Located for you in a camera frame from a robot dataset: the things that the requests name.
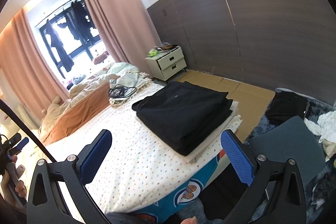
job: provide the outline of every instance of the wood panel wall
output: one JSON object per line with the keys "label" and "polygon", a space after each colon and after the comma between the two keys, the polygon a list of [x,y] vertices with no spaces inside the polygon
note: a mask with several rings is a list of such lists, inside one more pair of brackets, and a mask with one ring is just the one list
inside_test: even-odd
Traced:
{"label": "wood panel wall", "polygon": [[336,15],[327,0],[159,0],[148,12],[190,69],[335,102]]}

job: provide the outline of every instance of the black pole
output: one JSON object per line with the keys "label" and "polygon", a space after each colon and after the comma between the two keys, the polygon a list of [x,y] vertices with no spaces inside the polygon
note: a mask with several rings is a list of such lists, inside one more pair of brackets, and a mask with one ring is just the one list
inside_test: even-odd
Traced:
{"label": "black pole", "polygon": [[43,153],[52,161],[57,162],[55,158],[50,154],[50,152],[45,148],[45,146],[40,142],[40,140],[30,131],[30,129],[20,120],[20,118],[11,110],[11,108],[6,105],[6,103],[0,99],[0,109],[5,112],[14,123],[20,127],[24,133],[27,134],[29,138],[31,138],[34,143],[42,150]]}

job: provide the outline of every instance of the polka dot bed sheet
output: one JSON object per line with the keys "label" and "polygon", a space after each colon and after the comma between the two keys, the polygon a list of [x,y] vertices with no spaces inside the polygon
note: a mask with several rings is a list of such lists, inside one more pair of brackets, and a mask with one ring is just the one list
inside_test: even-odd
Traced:
{"label": "polka dot bed sheet", "polygon": [[[107,107],[72,135],[47,146],[57,161],[63,161],[71,154],[79,154],[102,129],[111,132],[112,147],[93,181],[86,185],[105,214],[130,213],[158,202],[186,183],[222,150],[219,135],[198,161],[190,164],[136,117],[132,104],[161,88],[152,83],[125,104]],[[240,116],[236,115],[227,128],[235,132],[240,123]],[[226,166],[218,165],[223,170]],[[72,216],[83,221],[65,183],[60,183],[60,187]]]}

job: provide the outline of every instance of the dark teal cushion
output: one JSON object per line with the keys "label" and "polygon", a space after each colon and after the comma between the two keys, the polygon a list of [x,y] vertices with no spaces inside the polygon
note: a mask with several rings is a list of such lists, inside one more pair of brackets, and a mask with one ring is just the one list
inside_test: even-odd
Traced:
{"label": "dark teal cushion", "polygon": [[303,186],[306,186],[324,167],[325,155],[313,133],[299,116],[262,135],[251,138],[253,152],[265,155],[271,161],[297,162]]}

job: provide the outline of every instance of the nightstand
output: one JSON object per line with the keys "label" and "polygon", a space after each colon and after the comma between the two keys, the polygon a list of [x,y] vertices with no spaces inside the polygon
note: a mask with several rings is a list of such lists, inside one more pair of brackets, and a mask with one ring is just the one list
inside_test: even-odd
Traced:
{"label": "nightstand", "polygon": [[145,60],[153,76],[163,81],[187,67],[182,49],[179,46],[154,57],[147,57]]}

